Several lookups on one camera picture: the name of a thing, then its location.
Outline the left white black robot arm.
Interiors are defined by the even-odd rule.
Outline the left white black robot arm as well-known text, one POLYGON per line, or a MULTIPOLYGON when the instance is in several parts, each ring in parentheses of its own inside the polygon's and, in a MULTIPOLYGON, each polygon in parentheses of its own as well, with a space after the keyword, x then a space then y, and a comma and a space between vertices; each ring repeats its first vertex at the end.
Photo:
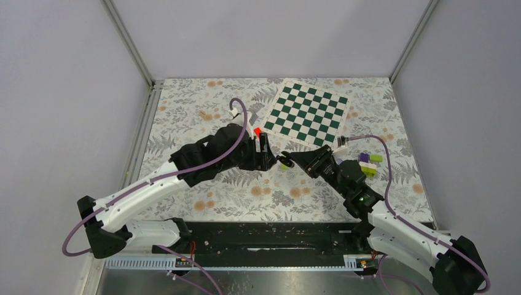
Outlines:
POLYGON ((183 146, 158 169, 125 189, 101 199, 85 196, 78 200, 89 251, 97 259, 152 246, 169 246, 182 253, 190 247, 191 237, 181 218, 138 221, 135 215, 231 168, 268 171, 276 161, 266 133, 250 135, 241 126, 228 124, 215 135, 183 146))

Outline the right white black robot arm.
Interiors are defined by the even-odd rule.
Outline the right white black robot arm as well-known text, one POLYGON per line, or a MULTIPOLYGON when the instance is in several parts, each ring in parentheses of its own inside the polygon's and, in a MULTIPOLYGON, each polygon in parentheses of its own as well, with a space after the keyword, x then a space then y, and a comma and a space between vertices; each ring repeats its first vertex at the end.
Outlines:
POLYGON ((393 211, 384 196, 366 183, 366 162, 338 162, 332 149, 286 152, 280 162, 297 165, 311 178, 322 178, 344 199, 344 207, 360 219, 352 237, 355 250, 389 254, 423 275, 438 294, 486 292, 491 283, 475 244, 452 238, 393 211))

